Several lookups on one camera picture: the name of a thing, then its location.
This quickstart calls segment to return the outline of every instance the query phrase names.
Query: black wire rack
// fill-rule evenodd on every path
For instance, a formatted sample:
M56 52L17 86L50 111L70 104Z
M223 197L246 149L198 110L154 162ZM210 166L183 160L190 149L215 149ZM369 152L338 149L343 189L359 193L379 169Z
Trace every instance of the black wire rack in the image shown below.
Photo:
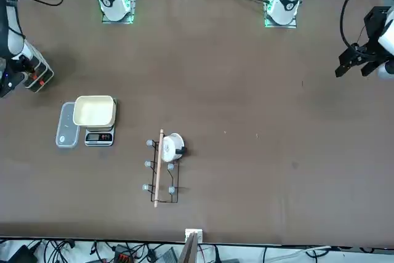
M156 172L158 165L158 156L159 156L159 141L155 140L147 140L147 146L153 148L153 160L147 160L145 162L145 166L152 170L152 180L150 184L144 184L143 189L150 193L150 201L155 202L155 188L156 188ZM169 187L167 194L167 200L158 200L159 203L178 203L178 195L179 195L179 164L180 159L171 161L170 163L166 163L166 171L171 177L171 186Z

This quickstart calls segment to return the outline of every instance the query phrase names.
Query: kitchen scale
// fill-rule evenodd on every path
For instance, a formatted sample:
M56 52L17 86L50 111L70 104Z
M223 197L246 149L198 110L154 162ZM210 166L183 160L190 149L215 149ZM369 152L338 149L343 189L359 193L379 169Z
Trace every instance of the kitchen scale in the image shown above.
M97 128L87 127L85 133L85 145L88 147L109 147L112 146L115 136L115 123L111 127Z

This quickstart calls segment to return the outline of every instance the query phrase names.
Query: clear plastic container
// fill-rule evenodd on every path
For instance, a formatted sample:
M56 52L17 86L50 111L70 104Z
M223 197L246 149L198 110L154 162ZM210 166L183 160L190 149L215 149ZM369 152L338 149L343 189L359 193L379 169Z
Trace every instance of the clear plastic container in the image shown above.
M79 126L73 121L75 102L63 104L56 133L56 145L60 148L73 148L78 143Z

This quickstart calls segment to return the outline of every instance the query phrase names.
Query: tabletop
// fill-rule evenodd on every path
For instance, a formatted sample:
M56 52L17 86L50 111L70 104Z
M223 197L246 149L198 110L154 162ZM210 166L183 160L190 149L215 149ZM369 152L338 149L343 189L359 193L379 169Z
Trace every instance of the tabletop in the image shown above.
M137 0L132 25L103 25L96 0L21 0L23 33L55 71L0 101L0 232L298 245L393 245L394 84L336 78L344 0L303 0L298 28L264 28L248 0ZM356 41L379 0L351 0ZM115 143L59 149L60 109L119 102ZM177 204L142 191L145 145L181 134Z

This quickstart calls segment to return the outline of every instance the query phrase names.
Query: wooden dowel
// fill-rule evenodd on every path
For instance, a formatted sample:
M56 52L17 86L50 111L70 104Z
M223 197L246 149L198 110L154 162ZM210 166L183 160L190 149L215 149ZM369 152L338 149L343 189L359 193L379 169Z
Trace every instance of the wooden dowel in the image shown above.
M159 201L161 150L163 149L163 135L164 135L164 131L161 129L160 130L160 138L159 138L158 169L157 169L157 172L156 172L155 208L158 207L158 201Z

